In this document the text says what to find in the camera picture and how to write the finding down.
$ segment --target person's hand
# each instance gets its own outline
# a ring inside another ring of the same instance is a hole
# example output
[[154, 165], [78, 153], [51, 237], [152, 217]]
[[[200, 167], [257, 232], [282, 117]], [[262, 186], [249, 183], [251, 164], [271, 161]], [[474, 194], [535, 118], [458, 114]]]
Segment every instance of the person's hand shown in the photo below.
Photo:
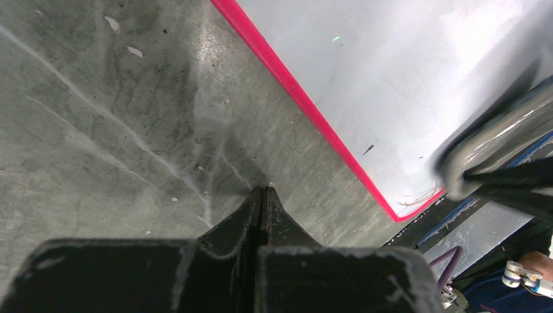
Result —
[[528, 252], [520, 261], [522, 266], [543, 275], [544, 279], [553, 281], [553, 260], [540, 252]]

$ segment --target red edge trim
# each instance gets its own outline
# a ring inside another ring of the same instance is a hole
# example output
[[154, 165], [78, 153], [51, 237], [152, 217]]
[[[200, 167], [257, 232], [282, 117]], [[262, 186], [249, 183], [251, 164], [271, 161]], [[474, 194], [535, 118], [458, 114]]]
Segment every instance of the red edge trim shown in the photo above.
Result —
[[384, 208], [384, 211], [388, 213], [394, 222], [403, 222], [414, 217], [424, 208], [434, 203], [443, 194], [442, 189], [415, 211], [406, 216], [398, 216], [238, 3], [236, 3], [235, 0], [211, 0], [211, 2], [219, 12], [221, 12], [223, 17], [227, 19], [238, 35], [240, 35], [246, 44], [253, 50], [255, 55], [267, 69], [269, 69], [269, 72], [280, 82], [300, 109], [304, 111], [311, 120], [311, 123], [315, 125], [323, 137], [330, 143], [332, 148], [334, 148], [342, 159], [344, 159], [357, 178], [366, 186], [374, 199]]

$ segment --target blue clothing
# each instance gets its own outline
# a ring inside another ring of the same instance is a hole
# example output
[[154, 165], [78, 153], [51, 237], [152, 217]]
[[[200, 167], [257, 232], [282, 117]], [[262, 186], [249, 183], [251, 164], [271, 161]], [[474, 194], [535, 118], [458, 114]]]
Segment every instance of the blue clothing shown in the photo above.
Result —
[[490, 273], [463, 291], [471, 312], [553, 313], [553, 299], [531, 294], [524, 287], [509, 288], [501, 281], [505, 269]]

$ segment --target silver metal part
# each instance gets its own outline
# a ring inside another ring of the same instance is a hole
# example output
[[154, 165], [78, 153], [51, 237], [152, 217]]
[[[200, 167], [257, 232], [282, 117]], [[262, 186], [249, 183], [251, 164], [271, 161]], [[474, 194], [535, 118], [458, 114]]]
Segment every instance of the silver metal part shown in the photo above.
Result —
[[[510, 234], [523, 227], [531, 218], [530, 215], [490, 202], [430, 248], [424, 257], [432, 261], [452, 246], [462, 246], [464, 253], [452, 274], [452, 277], [456, 277]], [[435, 266], [433, 270], [439, 275], [445, 266], [446, 263], [443, 263]]]
[[440, 168], [448, 197], [462, 200], [480, 187], [464, 181], [465, 171], [496, 170], [552, 129], [553, 77], [549, 77], [448, 152]]
[[526, 278], [526, 277], [524, 277], [524, 278], [522, 279], [522, 281], [524, 282], [525, 285], [527, 285], [528, 287], [532, 287], [532, 288], [536, 287], [536, 284], [537, 284], [535, 281], [530, 280], [530, 279], [528, 279], [528, 278]]
[[443, 308], [449, 308], [455, 299], [457, 299], [457, 295], [453, 292], [453, 288], [451, 286], [446, 286], [442, 289], [441, 303], [443, 304]]

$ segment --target concrete floor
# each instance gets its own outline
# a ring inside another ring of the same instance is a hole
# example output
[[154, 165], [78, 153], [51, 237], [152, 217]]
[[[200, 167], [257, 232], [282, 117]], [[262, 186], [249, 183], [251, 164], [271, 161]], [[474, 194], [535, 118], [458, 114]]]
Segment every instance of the concrete floor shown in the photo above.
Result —
[[325, 245], [403, 227], [208, 0], [4, 0], [0, 51], [0, 292], [44, 240], [196, 237], [255, 185]]

